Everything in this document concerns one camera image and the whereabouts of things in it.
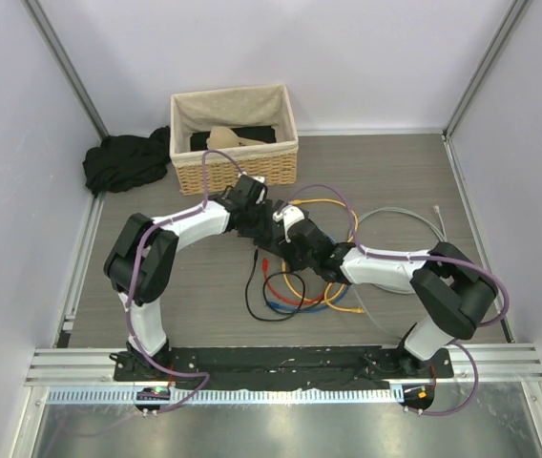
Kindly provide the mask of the black network switch box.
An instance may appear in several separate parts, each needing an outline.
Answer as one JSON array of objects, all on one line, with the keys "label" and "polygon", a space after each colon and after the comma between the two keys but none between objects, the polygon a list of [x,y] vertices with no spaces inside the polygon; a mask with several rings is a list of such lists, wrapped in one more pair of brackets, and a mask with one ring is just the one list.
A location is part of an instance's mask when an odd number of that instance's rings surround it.
[{"label": "black network switch box", "polygon": [[271,199],[267,199],[259,207],[253,243],[261,250],[283,259],[284,229],[281,221],[273,220],[275,208],[276,205]]}]

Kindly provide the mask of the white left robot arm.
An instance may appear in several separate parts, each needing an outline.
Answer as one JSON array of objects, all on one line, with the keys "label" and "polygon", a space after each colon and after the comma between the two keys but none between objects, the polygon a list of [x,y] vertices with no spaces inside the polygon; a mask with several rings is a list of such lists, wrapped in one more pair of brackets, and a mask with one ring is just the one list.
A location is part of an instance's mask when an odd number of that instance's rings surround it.
[{"label": "white left robot arm", "polygon": [[241,174],[235,185],[187,210],[128,218],[103,271],[127,316],[128,351],[147,380],[161,379],[171,361],[160,296],[169,284],[176,254],[200,240],[254,225],[266,194],[264,177]]}]

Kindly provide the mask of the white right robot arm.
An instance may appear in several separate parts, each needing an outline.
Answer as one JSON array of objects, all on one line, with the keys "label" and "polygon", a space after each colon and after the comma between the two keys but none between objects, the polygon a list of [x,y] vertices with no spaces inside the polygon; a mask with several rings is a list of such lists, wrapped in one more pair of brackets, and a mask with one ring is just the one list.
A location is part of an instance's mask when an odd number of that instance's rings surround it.
[{"label": "white right robot arm", "polygon": [[409,377],[427,370],[447,344],[469,340],[478,327],[490,325],[484,318],[498,295],[509,303],[504,284],[448,242],[428,251],[376,250],[334,241],[296,207],[276,212],[273,220],[283,230],[281,247],[325,281],[377,284],[418,297],[427,316],[396,348],[398,368]]}]

